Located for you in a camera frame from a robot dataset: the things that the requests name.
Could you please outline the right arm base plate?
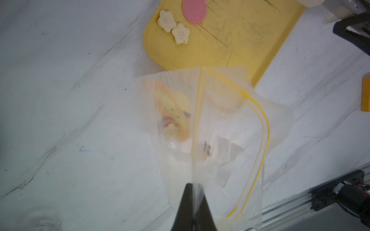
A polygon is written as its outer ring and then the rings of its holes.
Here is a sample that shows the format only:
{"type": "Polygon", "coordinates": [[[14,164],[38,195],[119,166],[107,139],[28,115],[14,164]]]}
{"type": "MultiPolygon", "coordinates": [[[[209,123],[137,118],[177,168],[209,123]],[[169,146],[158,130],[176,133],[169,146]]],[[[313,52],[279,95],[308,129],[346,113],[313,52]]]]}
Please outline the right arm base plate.
{"type": "Polygon", "coordinates": [[[362,215],[370,206],[369,191],[363,170],[352,171],[315,188],[311,193],[311,208],[320,211],[332,204],[338,204],[356,216],[362,215]]]}

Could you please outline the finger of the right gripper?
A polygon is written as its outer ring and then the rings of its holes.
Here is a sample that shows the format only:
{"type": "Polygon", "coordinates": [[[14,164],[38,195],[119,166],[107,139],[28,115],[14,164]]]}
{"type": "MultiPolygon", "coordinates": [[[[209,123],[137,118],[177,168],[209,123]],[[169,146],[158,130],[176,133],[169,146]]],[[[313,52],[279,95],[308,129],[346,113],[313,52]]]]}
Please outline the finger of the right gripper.
{"type": "Polygon", "coordinates": [[[333,33],[370,55],[370,12],[348,17],[334,24],[333,33]]]}

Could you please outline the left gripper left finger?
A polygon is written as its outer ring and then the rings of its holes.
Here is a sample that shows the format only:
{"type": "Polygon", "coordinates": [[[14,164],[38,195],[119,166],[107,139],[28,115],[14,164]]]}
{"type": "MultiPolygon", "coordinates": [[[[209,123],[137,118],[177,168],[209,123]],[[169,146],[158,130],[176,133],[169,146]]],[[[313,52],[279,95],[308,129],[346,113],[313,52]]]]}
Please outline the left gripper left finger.
{"type": "Polygon", "coordinates": [[[185,185],[171,231],[193,230],[193,184],[185,185]]]}

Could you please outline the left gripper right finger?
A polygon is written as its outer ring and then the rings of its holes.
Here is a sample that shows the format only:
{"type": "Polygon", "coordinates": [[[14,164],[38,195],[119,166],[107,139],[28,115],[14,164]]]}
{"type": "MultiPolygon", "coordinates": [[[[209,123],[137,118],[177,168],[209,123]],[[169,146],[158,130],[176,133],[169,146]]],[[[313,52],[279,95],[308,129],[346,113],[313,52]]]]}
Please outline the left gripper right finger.
{"type": "Polygon", "coordinates": [[[217,231],[204,193],[199,195],[195,205],[195,231],[217,231]]]}

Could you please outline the white slotted kitchen tongs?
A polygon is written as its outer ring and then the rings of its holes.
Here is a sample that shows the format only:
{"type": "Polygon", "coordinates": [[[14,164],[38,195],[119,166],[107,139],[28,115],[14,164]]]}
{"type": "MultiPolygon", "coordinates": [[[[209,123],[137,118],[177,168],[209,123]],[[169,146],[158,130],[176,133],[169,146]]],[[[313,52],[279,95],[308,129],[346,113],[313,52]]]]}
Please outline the white slotted kitchen tongs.
{"type": "Polygon", "coordinates": [[[323,24],[329,24],[346,19],[370,10],[369,0],[296,0],[301,5],[312,8],[323,6],[329,13],[323,24]]]}

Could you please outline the clear resealable zip bag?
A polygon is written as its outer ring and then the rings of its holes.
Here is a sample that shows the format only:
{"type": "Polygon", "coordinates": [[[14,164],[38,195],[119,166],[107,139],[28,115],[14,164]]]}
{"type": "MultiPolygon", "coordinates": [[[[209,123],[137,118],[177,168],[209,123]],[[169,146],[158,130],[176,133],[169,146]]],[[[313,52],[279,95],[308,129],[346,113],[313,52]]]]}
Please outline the clear resealable zip bag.
{"type": "Polygon", "coordinates": [[[188,183],[220,231],[259,230],[265,160],[289,135],[293,112],[265,99],[240,67],[194,67],[141,76],[141,111],[167,200],[188,183]]]}

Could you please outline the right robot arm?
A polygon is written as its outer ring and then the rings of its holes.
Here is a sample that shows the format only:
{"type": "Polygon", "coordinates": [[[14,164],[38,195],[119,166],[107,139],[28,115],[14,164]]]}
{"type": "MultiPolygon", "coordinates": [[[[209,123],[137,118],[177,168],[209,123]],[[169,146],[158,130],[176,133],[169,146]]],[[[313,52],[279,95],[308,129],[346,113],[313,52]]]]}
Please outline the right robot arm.
{"type": "MultiPolygon", "coordinates": [[[[347,27],[357,24],[369,23],[370,12],[366,11],[355,16],[348,17],[336,22],[333,33],[357,46],[367,55],[370,54],[370,38],[349,31],[347,27]]],[[[365,226],[370,226],[370,195],[356,186],[340,183],[333,190],[337,193],[336,199],[339,204],[351,210],[365,226]]]]}

